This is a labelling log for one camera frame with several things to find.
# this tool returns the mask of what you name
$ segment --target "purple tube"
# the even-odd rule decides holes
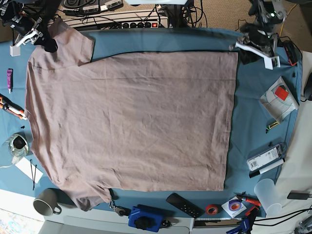
[[[9,93],[12,92],[12,72],[13,72],[12,69],[9,69],[9,70],[6,71],[6,77],[7,77],[7,81],[8,81]]]

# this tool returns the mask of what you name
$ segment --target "computer mouse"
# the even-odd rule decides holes
[[[309,75],[307,84],[304,87],[303,95],[307,100],[312,101],[312,73]]]

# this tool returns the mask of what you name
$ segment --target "tape roll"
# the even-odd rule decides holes
[[[231,200],[229,201],[229,209],[230,211],[238,211],[240,208],[242,208],[242,203],[240,200]]]
[[[207,215],[215,215],[219,213],[219,209],[216,205],[209,205],[206,207],[206,214]]]

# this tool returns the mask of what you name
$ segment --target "marker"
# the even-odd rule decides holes
[[[7,81],[8,81],[9,93],[12,92],[12,72],[13,72],[12,69],[9,69],[9,70],[6,71],[6,77],[7,77]]]
[[[273,168],[275,168],[275,167],[278,167],[279,165],[282,165],[284,162],[285,162],[285,159],[284,159],[284,158],[283,158],[283,159],[280,159],[279,161],[277,161],[277,162],[275,162],[275,163],[272,163],[272,164],[270,164],[269,166],[266,166],[265,168],[262,168],[262,169],[260,169],[260,170],[258,170],[258,171],[255,171],[255,172],[249,174],[249,178],[253,178],[253,177],[255,177],[255,176],[258,176],[258,175],[260,175],[260,174],[263,174],[263,173],[265,173],[265,172],[267,172],[267,171],[269,171],[269,170],[271,170],[271,169],[273,169]]]

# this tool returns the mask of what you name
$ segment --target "plastic cup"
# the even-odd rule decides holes
[[[254,193],[268,216],[275,216],[280,213],[282,205],[273,180],[263,179],[259,181],[254,187]]]

